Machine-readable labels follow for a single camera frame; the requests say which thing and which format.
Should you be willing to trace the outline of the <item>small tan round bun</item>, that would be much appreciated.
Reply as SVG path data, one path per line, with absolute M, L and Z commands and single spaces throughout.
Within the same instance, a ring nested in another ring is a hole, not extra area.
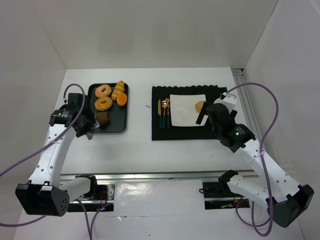
M 199 101 L 195 105 L 195 110 L 200 113 L 204 105 L 204 101 Z

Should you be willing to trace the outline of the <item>metal tongs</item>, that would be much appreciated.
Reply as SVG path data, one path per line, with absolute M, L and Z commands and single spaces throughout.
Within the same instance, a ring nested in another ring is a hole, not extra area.
M 90 141 L 90 140 L 92 140 L 93 139 L 93 132 L 92 131 L 88 131 L 87 133 L 86 133 L 86 137 L 87 137 L 87 139 Z

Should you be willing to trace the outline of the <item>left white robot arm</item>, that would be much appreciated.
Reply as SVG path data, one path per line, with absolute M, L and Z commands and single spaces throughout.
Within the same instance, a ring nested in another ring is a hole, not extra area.
M 93 175 L 78 174 L 61 183 L 62 168 L 72 141 L 86 136 L 93 139 L 96 120 L 86 109 L 87 97 L 69 93 L 65 104 L 55 110 L 49 120 L 47 144 L 27 183 L 20 183 L 15 195 L 28 215 L 59 216 L 69 204 L 83 196 L 92 199 L 97 192 L 97 179 Z

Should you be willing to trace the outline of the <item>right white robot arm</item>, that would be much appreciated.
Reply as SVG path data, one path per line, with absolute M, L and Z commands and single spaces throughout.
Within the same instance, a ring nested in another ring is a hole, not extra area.
M 239 172 L 229 170 L 218 178 L 225 193 L 242 195 L 265 208 L 270 220 L 287 228 L 308 207 L 314 190 L 289 176 L 263 149 L 262 144 L 244 124 L 235 122 L 235 110 L 222 103 L 204 102 L 196 120 L 200 124 L 208 116 L 213 135 L 220 143 L 241 157 L 266 185 L 246 180 Z

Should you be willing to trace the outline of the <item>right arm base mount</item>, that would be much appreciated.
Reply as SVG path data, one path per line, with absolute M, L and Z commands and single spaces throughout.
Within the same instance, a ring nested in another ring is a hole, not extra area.
M 199 193 L 204 197 L 205 210 L 249 208 L 249 200 L 239 194 L 223 189 L 219 182 L 203 182 Z

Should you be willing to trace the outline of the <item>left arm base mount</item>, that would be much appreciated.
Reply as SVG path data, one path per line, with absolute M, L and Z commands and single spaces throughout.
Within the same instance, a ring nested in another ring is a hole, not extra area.
M 115 199 L 115 184 L 98 184 L 93 196 L 81 195 L 78 200 L 82 202 L 87 212 L 113 212 Z

